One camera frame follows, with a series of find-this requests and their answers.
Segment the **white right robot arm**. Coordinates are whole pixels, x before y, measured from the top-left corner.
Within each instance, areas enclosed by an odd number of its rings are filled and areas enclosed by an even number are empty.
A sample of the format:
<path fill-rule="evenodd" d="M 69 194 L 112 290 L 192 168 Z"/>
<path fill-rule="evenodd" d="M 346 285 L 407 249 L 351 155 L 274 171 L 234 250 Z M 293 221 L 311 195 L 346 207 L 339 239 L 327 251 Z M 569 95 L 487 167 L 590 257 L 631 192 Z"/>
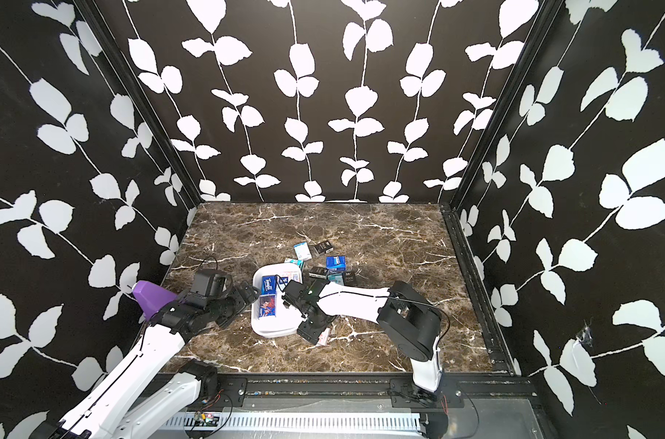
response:
<path fill-rule="evenodd" d="M 364 289 L 321 279 L 308 285 L 290 281 L 283 301 L 303 316 L 297 334 L 312 345 L 339 316 L 375 323 L 411 361 L 415 386 L 438 391 L 442 322 L 449 318 L 411 285 L 396 281 L 391 287 Z"/>

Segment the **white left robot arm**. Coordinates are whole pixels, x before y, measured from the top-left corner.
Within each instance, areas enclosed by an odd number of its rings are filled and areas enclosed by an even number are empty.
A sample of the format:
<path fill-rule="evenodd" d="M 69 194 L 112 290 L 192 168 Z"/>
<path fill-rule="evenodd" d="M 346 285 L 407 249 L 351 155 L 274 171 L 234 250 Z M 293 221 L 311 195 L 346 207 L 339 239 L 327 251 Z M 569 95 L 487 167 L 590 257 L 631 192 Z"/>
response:
<path fill-rule="evenodd" d="M 181 409 L 200 402 L 213 407 L 227 395 L 215 368 L 192 360 L 152 393 L 140 396 L 162 367 L 192 338 L 218 319 L 236 318 L 259 298 L 248 283 L 227 289 L 212 285 L 205 293 L 181 296 L 148 281 L 133 289 L 150 316 L 144 333 L 127 356 L 60 422 L 43 422 L 33 438 L 149 438 Z"/>

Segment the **white blue tissue pack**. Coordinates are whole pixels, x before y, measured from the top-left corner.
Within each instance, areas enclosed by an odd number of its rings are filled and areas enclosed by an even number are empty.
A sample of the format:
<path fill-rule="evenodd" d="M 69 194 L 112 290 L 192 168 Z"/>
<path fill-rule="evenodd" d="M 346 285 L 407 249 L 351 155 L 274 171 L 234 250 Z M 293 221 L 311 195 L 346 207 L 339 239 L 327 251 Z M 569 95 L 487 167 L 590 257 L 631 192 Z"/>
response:
<path fill-rule="evenodd" d="M 329 344 L 329 339 L 330 339 L 330 328 L 327 327 L 324 329 L 321 334 L 319 335 L 318 341 L 316 343 L 317 347 L 324 347 Z"/>

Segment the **blue Tempo tissue pack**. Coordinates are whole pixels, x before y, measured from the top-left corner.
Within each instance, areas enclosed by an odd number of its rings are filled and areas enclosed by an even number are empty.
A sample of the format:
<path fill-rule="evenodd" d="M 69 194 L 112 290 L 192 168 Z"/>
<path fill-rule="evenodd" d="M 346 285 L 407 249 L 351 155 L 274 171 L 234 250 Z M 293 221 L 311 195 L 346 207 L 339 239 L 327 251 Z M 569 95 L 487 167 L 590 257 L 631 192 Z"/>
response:
<path fill-rule="evenodd" d="M 275 296 L 277 294 L 277 275 L 262 277 L 261 294 L 262 296 Z"/>

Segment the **pink Tempo tissue pack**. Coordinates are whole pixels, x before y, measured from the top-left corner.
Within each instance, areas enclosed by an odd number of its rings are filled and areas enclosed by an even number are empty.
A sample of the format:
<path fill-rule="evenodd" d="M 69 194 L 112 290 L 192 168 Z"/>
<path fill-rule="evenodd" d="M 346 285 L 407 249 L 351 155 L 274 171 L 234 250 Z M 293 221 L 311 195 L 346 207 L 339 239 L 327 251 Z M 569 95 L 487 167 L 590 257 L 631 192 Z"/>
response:
<path fill-rule="evenodd" d="M 281 288 L 285 288 L 290 281 L 302 283 L 302 272 L 298 267 L 292 269 L 282 269 L 277 273 L 277 284 Z"/>

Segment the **cartoon blue red tissue pack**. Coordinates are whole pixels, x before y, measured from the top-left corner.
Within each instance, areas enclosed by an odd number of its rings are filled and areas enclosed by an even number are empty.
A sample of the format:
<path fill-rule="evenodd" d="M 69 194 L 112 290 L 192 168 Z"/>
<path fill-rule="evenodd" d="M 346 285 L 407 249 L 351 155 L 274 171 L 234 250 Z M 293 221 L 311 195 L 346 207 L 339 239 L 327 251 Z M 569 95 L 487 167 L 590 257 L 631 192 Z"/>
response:
<path fill-rule="evenodd" d="M 274 318 L 277 315 L 277 296 L 260 296 L 258 318 Z"/>

